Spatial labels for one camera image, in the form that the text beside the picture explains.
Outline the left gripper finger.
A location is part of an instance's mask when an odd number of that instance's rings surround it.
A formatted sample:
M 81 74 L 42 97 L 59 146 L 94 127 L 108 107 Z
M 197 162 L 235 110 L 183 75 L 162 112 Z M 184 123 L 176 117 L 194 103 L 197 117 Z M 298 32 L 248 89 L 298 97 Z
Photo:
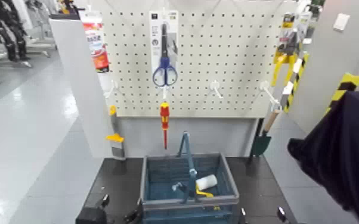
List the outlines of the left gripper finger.
M 143 201 L 138 199 L 136 208 L 124 216 L 124 224 L 141 223 L 143 219 Z
M 75 219 L 75 224 L 107 224 L 105 208 L 109 205 L 110 197 L 105 194 L 94 207 L 83 207 Z

